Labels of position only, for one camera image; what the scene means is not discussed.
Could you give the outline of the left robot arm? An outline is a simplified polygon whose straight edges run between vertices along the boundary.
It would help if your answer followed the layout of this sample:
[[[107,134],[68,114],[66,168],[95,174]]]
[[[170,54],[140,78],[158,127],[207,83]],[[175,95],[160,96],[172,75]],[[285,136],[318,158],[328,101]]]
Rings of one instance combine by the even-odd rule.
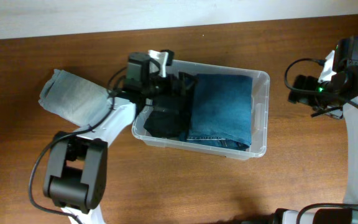
[[[154,131],[168,138],[188,129],[189,101],[198,79],[186,72],[168,73],[170,50],[129,55],[127,65],[108,81],[100,108],[88,112],[79,129],[60,131],[41,152],[48,154],[43,193],[72,223],[103,223],[100,202],[107,180],[108,148],[144,108],[152,109]]]

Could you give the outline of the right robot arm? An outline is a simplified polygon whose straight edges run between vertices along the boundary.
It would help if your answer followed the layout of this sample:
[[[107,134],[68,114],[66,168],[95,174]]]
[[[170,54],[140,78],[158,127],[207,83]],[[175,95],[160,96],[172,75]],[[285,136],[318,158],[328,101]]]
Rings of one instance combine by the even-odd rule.
[[[348,140],[347,187],[341,203],[315,203],[299,211],[278,208],[250,223],[358,223],[358,37],[341,39],[336,48],[322,60],[316,60],[323,71],[318,78],[298,75],[288,100],[312,107],[313,116],[328,115],[344,119]]]

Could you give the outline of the dark blue jeans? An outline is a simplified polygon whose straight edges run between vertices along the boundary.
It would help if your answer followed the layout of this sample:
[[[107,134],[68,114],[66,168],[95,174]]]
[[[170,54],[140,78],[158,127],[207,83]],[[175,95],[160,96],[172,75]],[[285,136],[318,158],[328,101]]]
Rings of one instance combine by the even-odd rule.
[[[196,75],[187,142],[245,151],[252,142],[252,78]]]

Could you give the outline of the dark grey garment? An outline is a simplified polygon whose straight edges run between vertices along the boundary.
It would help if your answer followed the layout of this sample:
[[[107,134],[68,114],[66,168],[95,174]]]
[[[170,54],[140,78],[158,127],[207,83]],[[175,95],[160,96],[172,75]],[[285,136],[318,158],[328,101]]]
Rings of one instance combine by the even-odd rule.
[[[156,138],[178,138],[189,130],[190,118],[188,97],[161,95],[153,99],[144,129]]]

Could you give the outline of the light blue jeans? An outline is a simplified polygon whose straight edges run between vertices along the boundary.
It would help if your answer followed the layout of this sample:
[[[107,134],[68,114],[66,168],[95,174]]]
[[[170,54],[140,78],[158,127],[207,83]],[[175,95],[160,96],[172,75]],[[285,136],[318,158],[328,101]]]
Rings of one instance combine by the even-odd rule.
[[[111,106],[105,88],[64,70],[55,69],[40,93],[40,106],[77,125],[96,124]]]

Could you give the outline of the navy blue garment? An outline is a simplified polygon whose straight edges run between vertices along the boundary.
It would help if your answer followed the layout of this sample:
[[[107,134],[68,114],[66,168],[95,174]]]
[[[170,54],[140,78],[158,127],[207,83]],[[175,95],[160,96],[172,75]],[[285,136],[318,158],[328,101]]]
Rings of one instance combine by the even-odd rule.
[[[187,137],[188,137],[188,131],[182,131],[178,136],[178,140],[182,142],[187,142]]]

